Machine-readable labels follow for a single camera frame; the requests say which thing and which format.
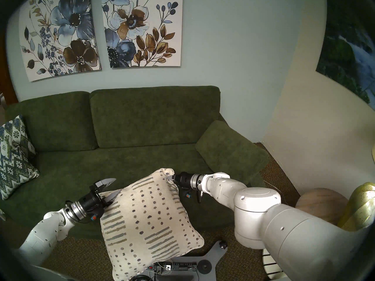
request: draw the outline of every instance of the brown flower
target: brown flower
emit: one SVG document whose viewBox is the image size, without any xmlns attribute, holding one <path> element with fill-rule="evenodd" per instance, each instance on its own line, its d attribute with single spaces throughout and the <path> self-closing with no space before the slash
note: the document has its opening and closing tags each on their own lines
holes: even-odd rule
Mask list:
<svg viewBox="0 0 375 281">
<path fill-rule="evenodd" d="M 117 30 L 117 34 L 122 40 L 126 37 L 135 39 L 137 36 L 143 36 L 144 32 L 149 28 L 144 22 L 149 16 L 147 7 L 138 6 L 133 8 L 133 6 L 131 2 L 129 6 L 125 6 L 127 10 L 118 9 L 108 18 L 108 26 L 113 30 Z"/>
<path fill-rule="evenodd" d="M 74 72 L 91 71 L 91 66 L 97 66 L 98 55 L 91 44 L 84 44 L 81 39 L 73 40 L 70 47 L 64 49 L 64 62 L 74 66 Z"/>
</svg>

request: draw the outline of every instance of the waterfall poster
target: waterfall poster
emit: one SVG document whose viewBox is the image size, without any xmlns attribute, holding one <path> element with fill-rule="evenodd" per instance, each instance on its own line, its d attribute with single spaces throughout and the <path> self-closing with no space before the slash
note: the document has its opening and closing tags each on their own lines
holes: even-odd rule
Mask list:
<svg viewBox="0 0 375 281">
<path fill-rule="evenodd" d="M 375 46 L 344 0 L 327 0 L 327 23 L 317 72 L 375 109 Z"/>
<path fill-rule="evenodd" d="M 102 0 L 110 66 L 180 66 L 182 0 Z"/>
</svg>

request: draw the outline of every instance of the brown carpet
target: brown carpet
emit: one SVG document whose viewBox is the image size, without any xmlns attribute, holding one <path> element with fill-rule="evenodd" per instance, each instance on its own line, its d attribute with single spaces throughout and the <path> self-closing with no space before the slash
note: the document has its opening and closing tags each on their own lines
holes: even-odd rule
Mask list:
<svg viewBox="0 0 375 281">
<path fill-rule="evenodd" d="M 287 203 L 294 207 L 299 194 L 280 166 L 270 156 L 270 162 L 261 171 L 263 179 L 282 191 Z M 0 221 L 0 230 L 10 246 L 17 248 L 26 239 L 29 230 L 11 220 Z M 218 240 L 228 242 L 228 251 L 216 266 L 218 281 L 268 280 L 263 269 L 262 251 L 245 248 L 234 237 L 234 227 L 200 232 L 205 245 L 189 255 L 204 255 Z M 104 241 L 66 238 L 60 242 L 42 267 L 70 275 L 81 281 L 112 281 L 112 266 Z"/>
</svg>

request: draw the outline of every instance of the patterned throw pillow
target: patterned throw pillow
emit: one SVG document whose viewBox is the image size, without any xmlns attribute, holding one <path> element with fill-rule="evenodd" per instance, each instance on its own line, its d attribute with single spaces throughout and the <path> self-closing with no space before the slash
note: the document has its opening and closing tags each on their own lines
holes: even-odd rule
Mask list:
<svg viewBox="0 0 375 281">
<path fill-rule="evenodd" d="M 0 127 L 0 149 L 0 192 L 5 200 L 21 184 L 39 176 L 27 158 L 35 155 L 35 149 L 20 116 Z"/>
<path fill-rule="evenodd" d="M 9 135 L 9 140 L 16 142 L 28 159 L 35 157 L 35 148 L 27 137 L 22 115 L 17 116 L 13 121 L 5 123 L 3 127 Z"/>
<path fill-rule="evenodd" d="M 204 245 L 189 222 L 177 186 L 167 180 L 173 174 L 173 169 L 161 168 L 121 189 L 100 218 L 115 281 L 129 280 L 155 262 Z"/>
</svg>

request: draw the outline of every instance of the wall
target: wall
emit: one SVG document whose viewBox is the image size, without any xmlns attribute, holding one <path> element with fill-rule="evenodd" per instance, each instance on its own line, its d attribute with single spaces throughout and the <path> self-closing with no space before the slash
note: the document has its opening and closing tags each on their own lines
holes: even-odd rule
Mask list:
<svg viewBox="0 0 375 281">
<path fill-rule="evenodd" d="M 303 0 L 183 0 L 181 67 L 111 70 L 100 0 L 92 0 L 102 71 L 36 82 L 28 82 L 23 67 L 15 12 L 7 28 L 10 74 L 20 101 L 75 90 L 216 85 L 229 125 L 258 142 L 292 60 L 302 5 Z"/>
<path fill-rule="evenodd" d="M 349 198 L 357 186 L 375 182 L 375 111 L 315 71 L 326 11 L 326 0 L 305 0 L 293 61 L 263 142 L 300 194 L 325 187 Z"/>
</svg>

